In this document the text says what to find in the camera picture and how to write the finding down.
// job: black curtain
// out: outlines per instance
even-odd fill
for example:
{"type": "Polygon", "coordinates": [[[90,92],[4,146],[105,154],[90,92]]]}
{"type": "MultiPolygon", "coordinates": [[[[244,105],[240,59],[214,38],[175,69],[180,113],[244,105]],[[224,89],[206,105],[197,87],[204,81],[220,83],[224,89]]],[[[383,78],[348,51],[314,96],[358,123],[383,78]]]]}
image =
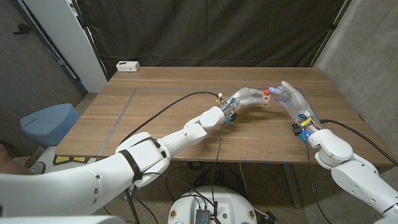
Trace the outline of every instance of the black curtain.
{"type": "Polygon", "coordinates": [[[79,0],[108,73],[141,66],[307,67],[344,0],[79,0]]]}

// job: white power strip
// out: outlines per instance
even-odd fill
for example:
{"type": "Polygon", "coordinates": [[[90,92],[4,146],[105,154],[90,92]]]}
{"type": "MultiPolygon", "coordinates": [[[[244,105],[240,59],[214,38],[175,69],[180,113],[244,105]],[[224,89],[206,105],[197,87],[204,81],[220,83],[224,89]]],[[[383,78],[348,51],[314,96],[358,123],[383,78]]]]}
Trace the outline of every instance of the white power strip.
{"type": "Polygon", "coordinates": [[[119,72],[136,72],[139,70],[139,62],[120,61],[116,68],[119,72]]]}

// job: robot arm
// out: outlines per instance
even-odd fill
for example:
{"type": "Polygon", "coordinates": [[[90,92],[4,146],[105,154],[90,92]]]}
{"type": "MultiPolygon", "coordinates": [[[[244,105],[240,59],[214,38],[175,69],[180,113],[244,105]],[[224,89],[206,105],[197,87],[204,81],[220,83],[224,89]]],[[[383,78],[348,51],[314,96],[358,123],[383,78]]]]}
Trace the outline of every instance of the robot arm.
{"type": "Polygon", "coordinates": [[[379,177],[375,166],[355,154],[346,141],[325,129],[306,99],[287,82],[283,81],[280,87],[269,89],[271,93],[282,97],[275,100],[287,109],[301,127],[302,140],[309,142],[314,149],[319,149],[315,159],[322,167],[331,170],[333,180],[384,218],[398,218],[398,192],[379,177]]]}
{"type": "Polygon", "coordinates": [[[132,183],[147,185],[158,175],[143,173],[164,172],[173,157],[198,144],[225,116],[232,116],[232,110],[250,103],[268,103],[252,95],[259,90],[243,90],[235,93],[239,99],[212,107],[180,131],[160,139],[149,133],[133,135],[120,144],[115,155],[98,162],[42,175],[0,174],[0,217],[89,215],[132,183]]]}

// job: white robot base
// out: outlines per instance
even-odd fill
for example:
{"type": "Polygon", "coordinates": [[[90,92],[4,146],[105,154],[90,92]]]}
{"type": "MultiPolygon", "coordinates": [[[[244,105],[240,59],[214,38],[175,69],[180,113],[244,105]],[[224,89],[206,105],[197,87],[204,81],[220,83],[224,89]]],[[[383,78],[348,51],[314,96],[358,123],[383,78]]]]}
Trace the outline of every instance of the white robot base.
{"type": "MultiPolygon", "coordinates": [[[[199,193],[212,201],[211,186],[196,188],[199,193]]],[[[214,200],[218,202],[217,219],[221,223],[256,224],[257,218],[253,206],[242,195],[226,187],[213,186],[214,200]]],[[[189,223],[216,223],[210,220],[209,214],[213,214],[213,206],[202,199],[194,191],[183,194],[170,208],[168,224],[189,223]]]]}

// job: blue cushion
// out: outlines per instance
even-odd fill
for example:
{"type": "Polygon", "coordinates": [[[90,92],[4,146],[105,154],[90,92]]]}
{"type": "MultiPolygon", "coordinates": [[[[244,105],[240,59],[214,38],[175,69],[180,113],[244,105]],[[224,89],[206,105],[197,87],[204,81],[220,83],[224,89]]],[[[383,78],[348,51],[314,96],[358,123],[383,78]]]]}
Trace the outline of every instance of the blue cushion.
{"type": "Polygon", "coordinates": [[[51,106],[21,118],[22,131],[44,148],[57,146],[80,115],[70,103],[51,106]]]}

